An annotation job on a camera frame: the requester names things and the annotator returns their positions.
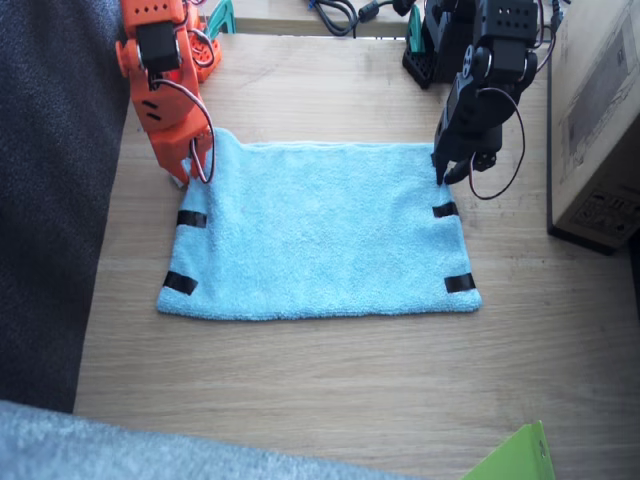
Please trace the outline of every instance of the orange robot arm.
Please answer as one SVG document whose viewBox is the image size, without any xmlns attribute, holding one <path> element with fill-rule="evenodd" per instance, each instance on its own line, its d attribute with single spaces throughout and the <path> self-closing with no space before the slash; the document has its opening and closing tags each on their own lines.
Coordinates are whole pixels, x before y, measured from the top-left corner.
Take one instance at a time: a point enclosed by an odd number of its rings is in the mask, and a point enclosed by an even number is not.
<svg viewBox="0 0 640 480">
<path fill-rule="evenodd" d="M 149 135 L 160 166 L 182 183 L 189 182 L 182 160 L 191 158 L 191 173 L 205 177 L 206 153 L 213 145 L 213 125 L 200 97 L 221 59 L 217 41 L 202 32 L 195 2 L 187 0 L 121 0 L 127 34 L 116 43 L 120 71 L 131 84 L 131 100 Z"/>
</svg>

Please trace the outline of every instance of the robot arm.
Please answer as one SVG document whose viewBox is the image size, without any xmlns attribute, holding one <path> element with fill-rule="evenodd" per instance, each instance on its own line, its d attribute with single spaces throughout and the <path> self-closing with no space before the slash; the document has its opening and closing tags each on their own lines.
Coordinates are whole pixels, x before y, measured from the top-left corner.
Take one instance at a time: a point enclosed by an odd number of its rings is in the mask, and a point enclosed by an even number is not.
<svg viewBox="0 0 640 480">
<path fill-rule="evenodd" d="M 464 179 L 472 167 L 495 165 L 502 124 L 536 75 L 538 5 L 531 0 L 478 0 L 473 44 L 436 130 L 432 160 L 438 184 Z M 445 176 L 449 162 L 454 168 Z"/>
<path fill-rule="evenodd" d="M 209 182 L 203 168 L 213 145 L 211 118 L 199 83 L 220 62 L 218 42 L 202 32 L 195 0 L 121 0 L 127 41 L 116 43 L 120 71 L 131 84 L 131 100 L 161 167 L 186 184 L 182 160 L 192 176 Z"/>
</svg>

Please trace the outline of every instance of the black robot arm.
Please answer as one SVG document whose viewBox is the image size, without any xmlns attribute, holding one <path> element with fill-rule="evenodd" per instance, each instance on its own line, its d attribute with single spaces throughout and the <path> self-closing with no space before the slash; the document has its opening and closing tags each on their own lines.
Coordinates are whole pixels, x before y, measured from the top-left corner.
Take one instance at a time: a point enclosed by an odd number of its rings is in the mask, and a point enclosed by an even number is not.
<svg viewBox="0 0 640 480">
<path fill-rule="evenodd" d="M 447 0 L 435 3 L 451 7 Z M 514 114 L 538 66 L 531 50 L 538 17 L 538 5 L 532 0 L 453 3 L 453 12 L 443 10 L 443 15 L 455 15 L 457 8 L 473 3 L 475 20 L 473 43 L 467 47 L 436 131 L 432 160 L 439 185 L 459 182 L 471 167 L 484 171 L 495 165 L 502 147 L 502 124 Z M 456 165 L 445 175 L 449 162 Z"/>
</svg>

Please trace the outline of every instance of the cardboard box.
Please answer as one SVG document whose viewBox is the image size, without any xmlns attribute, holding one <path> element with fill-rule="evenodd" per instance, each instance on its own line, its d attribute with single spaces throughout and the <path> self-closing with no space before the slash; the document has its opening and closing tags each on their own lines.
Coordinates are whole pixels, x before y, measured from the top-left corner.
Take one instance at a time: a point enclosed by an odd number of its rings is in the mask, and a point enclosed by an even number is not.
<svg viewBox="0 0 640 480">
<path fill-rule="evenodd" d="M 549 70 L 549 233 L 612 253 L 640 228 L 640 0 L 575 2 Z"/>
</svg>

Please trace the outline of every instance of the orange bracket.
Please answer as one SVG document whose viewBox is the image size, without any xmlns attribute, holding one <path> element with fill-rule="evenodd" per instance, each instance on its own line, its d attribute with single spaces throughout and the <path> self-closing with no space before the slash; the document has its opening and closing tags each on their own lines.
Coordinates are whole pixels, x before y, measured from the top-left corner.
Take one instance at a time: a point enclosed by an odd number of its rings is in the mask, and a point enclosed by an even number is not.
<svg viewBox="0 0 640 480">
<path fill-rule="evenodd" d="M 180 66 L 155 78 L 164 78 L 185 87 L 200 101 L 199 84 L 220 63 L 220 45 L 217 40 L 213 42 L 214 58 L 210 66 L 196 64 L 194 58 L 200 63 L 209 63 L 212 52 L 198 35 L 189 33 L 202 31 L 204 26 L 197 8 L 191 3 L 183 0 L 121 0 L 121 7 L 127 41 L 124 46 L 116 42 L 116 54 L 122 75 L 129 78 L 133 106 L 160 166 L 187 184 L 189 176 L 182 160 L 190 156 L 189 145 L 196 139 L 196 152 L 204 169 L 206 153 L 213 145 L 213 132 L 202 111 L 187 95 L 166 85 L 152 86 L 150 80 L 153 78 L 142 62 L 136 32 L 138 27 L 162 22 L 171 22 L 175 26 Z M 197 177 L 195 161 L 192 159 L 191 165 L 194 178 Z"/>
</svg>

